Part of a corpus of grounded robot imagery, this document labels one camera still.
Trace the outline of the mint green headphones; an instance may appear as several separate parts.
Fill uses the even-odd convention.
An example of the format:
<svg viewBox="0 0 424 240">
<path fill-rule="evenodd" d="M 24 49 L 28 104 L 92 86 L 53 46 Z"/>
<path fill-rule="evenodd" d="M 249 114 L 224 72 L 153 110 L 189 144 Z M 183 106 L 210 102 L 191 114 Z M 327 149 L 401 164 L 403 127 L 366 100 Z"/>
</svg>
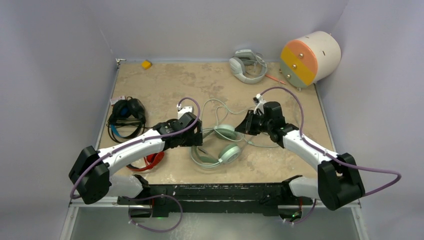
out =
<svg viewBox="0 0 424 240">
<path fill-rule="evenodd" d="M 189 148 L 191 160 L 203 168 L 230 164 L 242 153 L 241 137 L 229 124 L 219 124 L 202 130 L 202 146 Z"/>
</svg>

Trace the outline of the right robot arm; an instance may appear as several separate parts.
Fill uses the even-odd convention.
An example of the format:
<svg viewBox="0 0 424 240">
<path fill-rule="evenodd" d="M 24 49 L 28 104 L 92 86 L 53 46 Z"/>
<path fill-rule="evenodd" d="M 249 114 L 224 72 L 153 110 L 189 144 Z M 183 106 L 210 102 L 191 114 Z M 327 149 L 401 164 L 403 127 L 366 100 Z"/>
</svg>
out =
<svg viewBox="0 0 424 240">
<path fill-rule="evenodd" d="M 281 105 L 276 101 L 266 102 L 258 113 L 248 110 L 235 131 L 251 136 L 266 133 L 272 142 L 295 153 L 317 172 L 316 179 L 299 175 L 284 181 L 280 196 L 288 204 L 306 197 L 319 200 L 327 209 L 335 211 L 365 195 L 354 157 L 319 148 L 302 136 L 298 127 L 286 122 Z"/>
</svg>

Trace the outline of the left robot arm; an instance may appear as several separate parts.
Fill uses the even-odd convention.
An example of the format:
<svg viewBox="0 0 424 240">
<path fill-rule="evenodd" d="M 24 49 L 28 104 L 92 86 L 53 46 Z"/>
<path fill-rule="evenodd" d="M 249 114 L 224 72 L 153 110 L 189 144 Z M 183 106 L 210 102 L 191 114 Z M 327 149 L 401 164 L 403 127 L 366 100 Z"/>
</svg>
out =
<svg viewBox="0 0 424 240">
<path fill-rule="evenodd" d="M 68 174 L 73 184 L 70 198 L 81 198 L 87 205 L 98 202 L 109 192 L 113 185 L 110 178 L 118 170 L 168 149 L 201 146 L 201 130 L 199 116 L 186 112 L 179 119 L 159 122 L 124 143 L 98 150 L 91 145 L 83 148 Z"/>
</svg>

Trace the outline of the red headphones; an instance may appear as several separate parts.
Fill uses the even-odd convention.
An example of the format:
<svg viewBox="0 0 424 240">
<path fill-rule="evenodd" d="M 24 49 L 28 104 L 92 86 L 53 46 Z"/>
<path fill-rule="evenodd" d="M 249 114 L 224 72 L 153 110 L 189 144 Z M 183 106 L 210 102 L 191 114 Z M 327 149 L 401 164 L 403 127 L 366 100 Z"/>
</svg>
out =
<svg viewBox="0 0 424 240">
<path fill-rule="evenodd" d="M 162 159 L 164 158 L 165 153 L 163 151 L 158 153 L 150 154 L 143 158 L 145 166 L 144 167 L 135 167 L 132 164 L 127 165 L 126 167 L 133 172 L 144 172 L 153 169 L 156 165 L 158 165 Z"/>
</svg>

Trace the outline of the black blue headphones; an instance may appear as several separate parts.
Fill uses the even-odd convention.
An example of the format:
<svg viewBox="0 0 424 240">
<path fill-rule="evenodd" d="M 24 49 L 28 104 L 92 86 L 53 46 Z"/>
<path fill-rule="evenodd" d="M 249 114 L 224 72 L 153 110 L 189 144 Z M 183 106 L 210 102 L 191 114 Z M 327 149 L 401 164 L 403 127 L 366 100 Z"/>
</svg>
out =
<svg viewBox="0 0 424 240">
<path fill-rule="evenodd" d="M 131 140 L 139 134 L 143 134 L 146 130 L 146 109 L 142 102 L 131 96 L 126 100 L 120 100 L 112 107 L 112 113 L 109 116 L 106 126 L 109 137 L 115 143 L 122 143 L 118 138 L 123 140 Z M 118 128 L 135 127 L 135 130 L 123 136 L 119 134 Z"/>
</svg>

